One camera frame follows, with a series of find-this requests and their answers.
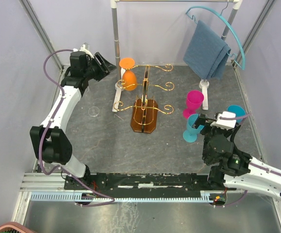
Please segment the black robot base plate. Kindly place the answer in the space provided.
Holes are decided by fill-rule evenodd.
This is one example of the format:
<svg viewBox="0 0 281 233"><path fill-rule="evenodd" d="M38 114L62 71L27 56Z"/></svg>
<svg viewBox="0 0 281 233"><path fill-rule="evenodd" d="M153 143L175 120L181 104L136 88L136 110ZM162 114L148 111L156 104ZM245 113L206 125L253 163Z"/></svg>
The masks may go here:
<svg viewBox="0 0 281 233"><path fill-rule="evenodd" d="M199 197L202 191L224 192L221 180L197 173L93 173L80 181L65 176L64 190L98 192L97 197Z"/></svg>

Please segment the pink wine glass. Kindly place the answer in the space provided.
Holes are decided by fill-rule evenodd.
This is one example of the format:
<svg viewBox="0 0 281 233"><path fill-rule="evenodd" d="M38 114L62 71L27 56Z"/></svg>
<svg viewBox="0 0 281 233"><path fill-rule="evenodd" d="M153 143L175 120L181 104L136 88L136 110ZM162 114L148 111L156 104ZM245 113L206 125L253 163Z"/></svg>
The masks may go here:
<svg viewBox="0 0 281 233"><path fill-rule="evenodd" d="M202 105L204 95L198 90L192 90L188 92L186 96L186 109L183 111L183 116L189 118L192 114L196 113L196 110Z"/></svg>

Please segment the orange wine glass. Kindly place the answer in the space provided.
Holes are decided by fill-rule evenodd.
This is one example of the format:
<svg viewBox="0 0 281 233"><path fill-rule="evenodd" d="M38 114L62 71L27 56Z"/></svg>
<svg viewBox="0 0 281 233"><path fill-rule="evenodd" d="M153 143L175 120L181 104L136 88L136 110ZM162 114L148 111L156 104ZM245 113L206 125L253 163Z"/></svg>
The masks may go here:
<svg viewBox="0 0 281 233"><path fill-rule="evenodd" d="M123 89L127 91L135 90L137 87L137 78L132 72L132 68L135 65L135 60L130 57L126 57L119 62L119 65L125 70L121 78L121 85Z"/></svg>

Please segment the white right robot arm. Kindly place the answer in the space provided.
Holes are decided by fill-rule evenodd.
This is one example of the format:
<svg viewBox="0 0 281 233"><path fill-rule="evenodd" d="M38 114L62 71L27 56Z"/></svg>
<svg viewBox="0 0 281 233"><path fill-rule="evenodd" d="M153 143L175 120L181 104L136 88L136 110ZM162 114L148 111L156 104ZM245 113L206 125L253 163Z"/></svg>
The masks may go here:
<svg viewBox="0 0 281 233"><path fill-rule="evenodd" d="M211 167L207 184L211 189L220 187L252 191L281 200L281 170L241 151L235 136L249 115L237 116L224 111L214 118L198 114L193 123L204 136L202 160Z"/></svg>

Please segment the clear wine glass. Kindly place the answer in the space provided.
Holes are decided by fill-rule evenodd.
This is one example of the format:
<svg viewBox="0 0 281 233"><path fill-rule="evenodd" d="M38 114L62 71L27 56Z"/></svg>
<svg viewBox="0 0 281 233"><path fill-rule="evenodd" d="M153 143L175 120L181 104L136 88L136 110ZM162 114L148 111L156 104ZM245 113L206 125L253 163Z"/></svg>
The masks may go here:
<svg viewBox="0 0 281 233"><path fill-rule="evenodd" d="M88 115L89 115L90 117L97 117L97 116L99 115L99 113L100 113L100 110L99 110L99 108L96 107L96 106L92 106L92 107L90 107L89 110L88 110Z"/></svg>

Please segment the blue wine glass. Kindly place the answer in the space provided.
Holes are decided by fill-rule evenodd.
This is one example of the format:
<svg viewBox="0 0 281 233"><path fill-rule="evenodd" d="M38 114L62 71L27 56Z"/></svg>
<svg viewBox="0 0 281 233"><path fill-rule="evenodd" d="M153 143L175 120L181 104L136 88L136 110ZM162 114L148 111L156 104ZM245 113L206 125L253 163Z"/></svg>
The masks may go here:
<svg viewBox="0 0 281 233"><path fill-rule="evenodd" d="M239 105L230 105L227 108L228 112L232 112L236 114L236 117L242 117L246 114L245 110Z"/></svg>
<svg viewBox="0 0 281 233"><path fill-rule="evenodd" d="M186 142L189 143L195 142L198 138L198 134L200 134L201 130L204 128L203 125L199 125L197 129L193 127L197 118L198 118L198 114L192 114L187 120L187 124L186 124L187 129L183 132L183 138Z"/></svg>

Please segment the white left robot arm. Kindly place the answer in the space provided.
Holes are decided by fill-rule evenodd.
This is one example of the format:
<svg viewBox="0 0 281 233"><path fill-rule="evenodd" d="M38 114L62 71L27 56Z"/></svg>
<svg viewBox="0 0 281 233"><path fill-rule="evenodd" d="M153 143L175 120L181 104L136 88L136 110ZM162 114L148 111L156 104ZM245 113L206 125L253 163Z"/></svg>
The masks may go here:
<svg viewBox="0 0 281 233"><path fill-rule="evenodd" d="M70 66L62 81L53 81L60 89L54 106L40 126L30 129L30 137L44 174L53 173L53 170L47 171L44 164L53 164L55 168L60 168L75 179L75 184L80 189L88 189L92 184L89 167L73 155L73 147L65 130L75 106L88 88L89 81L102 80L116 66L104 59L99 52L91 54L84 49L70 50L69 60Z"/></svg>

